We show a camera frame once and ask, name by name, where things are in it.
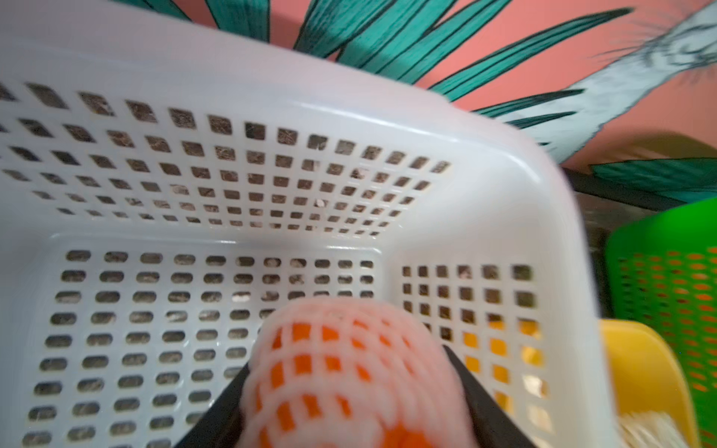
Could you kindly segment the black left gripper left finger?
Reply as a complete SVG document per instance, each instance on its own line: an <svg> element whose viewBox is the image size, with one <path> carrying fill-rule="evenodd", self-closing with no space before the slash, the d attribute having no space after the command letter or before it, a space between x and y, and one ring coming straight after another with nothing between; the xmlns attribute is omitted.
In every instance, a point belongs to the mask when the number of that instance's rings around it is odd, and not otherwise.
<svg viewBox="0 0 717 448"><path fill-rule="evenodd" d="M204 416L176 444L176 448L229 448L236 446L243 432L244 418L240 409L240 401L248 375L249 366L245 365Z"/></svg>

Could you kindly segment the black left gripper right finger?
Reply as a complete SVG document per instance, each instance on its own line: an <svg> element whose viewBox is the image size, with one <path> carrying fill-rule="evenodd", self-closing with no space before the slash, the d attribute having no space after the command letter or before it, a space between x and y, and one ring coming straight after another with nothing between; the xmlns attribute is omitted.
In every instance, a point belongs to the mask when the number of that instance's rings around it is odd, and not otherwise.
<svg viewBox="0 0 717 448"><path fill-rule="evenodd" d="M536 448L530 438L490 397L453 350L444 345L444 351L462 384L478 445L483 448Z"/></svg>

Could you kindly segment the netted orange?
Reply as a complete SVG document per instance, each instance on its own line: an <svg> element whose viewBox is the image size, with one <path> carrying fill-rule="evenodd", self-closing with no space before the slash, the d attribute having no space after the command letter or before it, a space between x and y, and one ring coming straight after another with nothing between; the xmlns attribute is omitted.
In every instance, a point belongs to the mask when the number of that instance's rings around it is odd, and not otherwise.
<svg viewBox="0 0 717 448"><path fill-rule="evenodd" d="M302 299L272 313L248 362L241 447L474 447L444 347L385 302Z"/></svg>

